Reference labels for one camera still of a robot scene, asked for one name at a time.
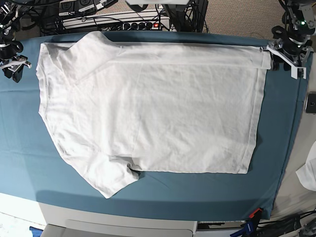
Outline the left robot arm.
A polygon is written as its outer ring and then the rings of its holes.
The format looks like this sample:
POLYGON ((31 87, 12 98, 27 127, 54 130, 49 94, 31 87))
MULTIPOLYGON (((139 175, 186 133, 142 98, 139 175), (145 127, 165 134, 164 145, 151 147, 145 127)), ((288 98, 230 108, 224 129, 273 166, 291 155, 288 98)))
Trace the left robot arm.
POLYGON ((277 71, 283 64, 285 71, 294 79, 305 79, 305 64, 313 52, 311 36, 316 34, 316 17, 313 12, 314 0, 280 0, 284 9, 284 26, 272 28, 273 41, 262 47, 271 56, 271 70, 277 71))

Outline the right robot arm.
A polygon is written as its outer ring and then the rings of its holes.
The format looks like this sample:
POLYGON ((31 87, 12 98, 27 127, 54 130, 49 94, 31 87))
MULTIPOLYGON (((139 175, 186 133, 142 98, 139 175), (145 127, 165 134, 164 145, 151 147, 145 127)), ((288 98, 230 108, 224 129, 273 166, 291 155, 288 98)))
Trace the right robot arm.
POLYGON ((23 69, 32 67, 28 57, 21 54, 22 43, 16 39, 16 33, 21 30, 20 20, 29 11, 29 7, 9 0, 0 2, 0 70, 16 83, 21 80, 23 69))

